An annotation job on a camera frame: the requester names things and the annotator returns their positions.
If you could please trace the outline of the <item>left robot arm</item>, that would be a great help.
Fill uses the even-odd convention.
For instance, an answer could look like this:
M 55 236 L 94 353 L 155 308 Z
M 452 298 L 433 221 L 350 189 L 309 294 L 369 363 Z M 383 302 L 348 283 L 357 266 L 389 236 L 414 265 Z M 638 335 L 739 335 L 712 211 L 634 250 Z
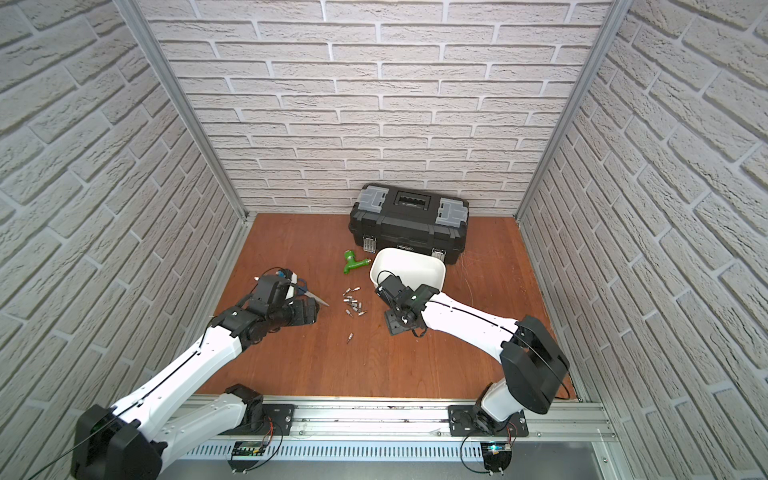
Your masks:
M 214 316 L 201 337 L 134 392 L 109 407 L 94 405 L 75 427 L 75 479 L 156 479 L 209 439 L 239 430 L 272 440 L 278 423 L 263 396 L 241 384 L 186 415 L 175 412 L 206 381 L 268 334 L 312 325 L 325 301 L 289 269 L 267 271 L 251 292 Z

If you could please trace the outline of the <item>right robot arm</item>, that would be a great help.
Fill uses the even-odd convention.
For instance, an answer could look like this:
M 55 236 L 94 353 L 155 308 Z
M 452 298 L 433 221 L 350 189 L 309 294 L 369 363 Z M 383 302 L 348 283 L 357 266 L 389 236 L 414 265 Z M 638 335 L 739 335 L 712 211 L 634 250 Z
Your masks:
M 570 362 L 535 317 L 515 320 L 485 313 L 426 284 L 412 289 L 389 271 L 377 282 L 376 293 L 388 306 L 391 334 L 447 333 L 501 365 L 503 378 L 482 393 L 470 414 L 472 427 L 483 433 L 499 432 L 523 410 L 548 413 L 564 386 Z

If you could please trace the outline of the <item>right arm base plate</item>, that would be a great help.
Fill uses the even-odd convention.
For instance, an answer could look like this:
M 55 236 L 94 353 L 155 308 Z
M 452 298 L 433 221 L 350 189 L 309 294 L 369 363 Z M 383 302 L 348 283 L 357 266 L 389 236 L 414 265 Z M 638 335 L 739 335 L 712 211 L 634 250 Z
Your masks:
M 477 405 L 449 405 L 448 424 L 452 437 L 492 436 L 528 437 L 529 429 L 523 411 L 510 415 L 506 420 L 495 420 Z

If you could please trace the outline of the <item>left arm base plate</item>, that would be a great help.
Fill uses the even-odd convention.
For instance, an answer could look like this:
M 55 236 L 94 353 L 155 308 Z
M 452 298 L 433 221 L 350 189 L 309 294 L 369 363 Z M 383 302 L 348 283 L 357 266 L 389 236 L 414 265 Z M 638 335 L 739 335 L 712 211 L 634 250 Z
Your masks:
M 264 435 L 270 428 L 274 428 L 277 436 L 288 436 L 291 433 L 295 409 L 295 404 L 259 404 L 246 411 L 240 425 L 224 431 L 223 435 Z

